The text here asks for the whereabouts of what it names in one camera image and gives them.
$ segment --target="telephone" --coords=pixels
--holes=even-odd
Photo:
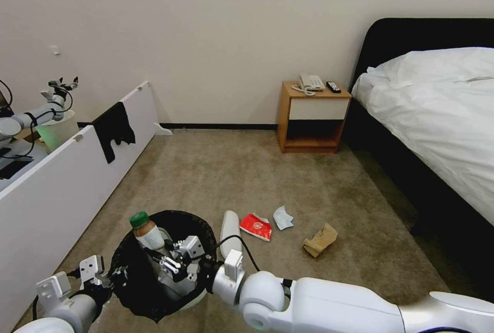
[[[324,90],[324,82],[319,76],[309,76],[307,73],[298,75],[298,87],[292,86],[292,89],[305,93],[307,96],[314,96],[314,91]]]

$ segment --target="black cable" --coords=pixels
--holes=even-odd
[[[57,112],[57,113],[65,113],[66,111],[68,111],[70,108],[72,108],[72,104],[74,103],[74,99],[72,99],[72,94],[66,90],[66,89],[63,89],[64,92],[68,93],[68,95],[70,96],[70,105],[68,106],[67,109],[63,110],[63,111],[60,111],[60,112]]]
[[[461,328],[451,328],[451,327],[437,327],[422,330],[418,333],[442,333],[442,332],[454,332],[454,333],[472,333],[469,330],[464,330]]]
[[[7,106],[11,106],[11,105],[12,105],[12,102],[13,102],[13,100],[14,100],[14,96],[12,95],[12,90],[11,90],[11,89],[10,89],[10,87],[9,87],[9,86],[7,86],[7,84],[6,84],[4,81],[2,81],[1,79],[0,79],[0,82],[2,83],[2,85],[3,85],[3,86],[5,86],[5,88],[6,88],[6,89],[7,89],[7,91],[9,92],[10,101],[7,103]]]
[[[39,297],[34,297],[34,301],[32,302],[32,319],[36,320],[38,318],[38,312],[36,311],[36,307],[38,306]]]
[[[42,116],[44,116],[45,114],[48,114],[48,113],[53,113],[53,115],[56,114],[55,110],[54,109],[51,109],[43,114],[40,114],[38,117],[36,117],[35,119],[38,119]],[[33,127],[34,127],[34,121],[32,120],[31,121],[31,124],[29,125],[29,129],[31,130],[31,148],[29,149],[29,151],[27,153],[24,153],[24,154],[20,154],[20,155],[14,155],[14,156],[10,156],[10,157],[7,157],[7,156],[4,156],[4,155],[0,155],[0,158],[6,158],[6,159],[17,159],[17,158],[23,158],[23,157],[27,157],[31,152],[32,150],[34,149],[34,130],[33,130]]]
[[[224,238],[221,242],[219,242],[216,247],[214,247],[213,249],[207,251],[205,254],[201,255],[201,256],[197,256],[197,257],[193,257],[191,258],[190,260],[191,261],[195,261],[199,258],[203,258],[205,257],[205,255],[207,254],[211,254],[212,252],[214,252],[216,249],[218,249],[220,247],[220,245],[222,245],[223,243],[225,243],[227,240],[231,239],[231,238],[238,238],[240,239],[240,241],[242,242],[243,246],[245,247],[245,250],[247,251],[247,254],[249,255],[249,258],[251,259],[251,262],[252,264],[254,265],[254,267],[256,268],[257,271],[261,271],[261,269],[258,267],[258,265],[256,264],[256,261],[254,261],[254,258],[252,257],[252,254],[251,254],[251,251],[249,250],[249,247],[247,247],[247,244],[245,244],[245,241],[239,236],[239,235],[229,235],[227,236],[226,238]]]
[[[81,277],[81,270],[79,268],[76,268],[76,269],[68,272],[67,276],[72,276],[75,279],[79,279]]]

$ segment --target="nightstand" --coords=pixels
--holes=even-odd
[[[283,81],[278,110],[278,142],[285,152],[338,151],[351,95],[334,94],[327,87],[314,96],[292,89],[296,81]]]

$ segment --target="black trash bag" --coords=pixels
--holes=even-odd
[[[202,218],[183,211],[162,211],[149,216],[158,227],[165,229],[173,241],[184,240],[189,235],[196,235],[204,250],[216,247],[213,230]],[[216,261],[216,251],[211,252]],[[122,240],[112,257],[110,273],[118,267],[127,266],[128,281],[125,286],[115,286],[113,292],[120,303],[134,315],[144,316],[159,322],[190,301],[198,297],[206,287],[206,275],[199,273],[196,289],[178,301],[167,297],[154,275],[146,254],[140,248],[137,239],[130,231]]]

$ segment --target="white bin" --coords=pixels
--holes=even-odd
[[[50,151],[54,151],[79,132],[74,115],[73,110],[68,110],[65,112],[62,120],[55,121],[52,119],[42,125],[36,126],[36,131],[38,131]]]

